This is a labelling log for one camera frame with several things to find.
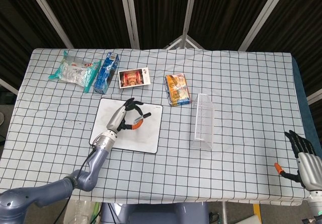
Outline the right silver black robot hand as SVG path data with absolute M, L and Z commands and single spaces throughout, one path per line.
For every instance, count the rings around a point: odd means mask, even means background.
M 289 179 L 307 191 L 321 191 L 321 158 L 316 154 L 312 143 L 290 130 L 284 133 L 291 143 L 297 161 L 297 174 L 286 173 L 282 167 L 275 163 L 275 169 L 280 176 Z

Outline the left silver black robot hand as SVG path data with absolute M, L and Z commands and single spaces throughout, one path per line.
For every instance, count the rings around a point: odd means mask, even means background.
M 140 101 L 135 101 L 134 98 L 128 99 L 112 116 L 107 124 L 107 129 L 118 133 L 121 130 L 136 130 L 138 129 L 143 120 L 151 115 L 151 113 L 143 114 L 139 105 L 143 105 Z M 125 116 L 128 111 L 136 110 L 140 117 L 134 121 L 133 124 L 126 124 Z

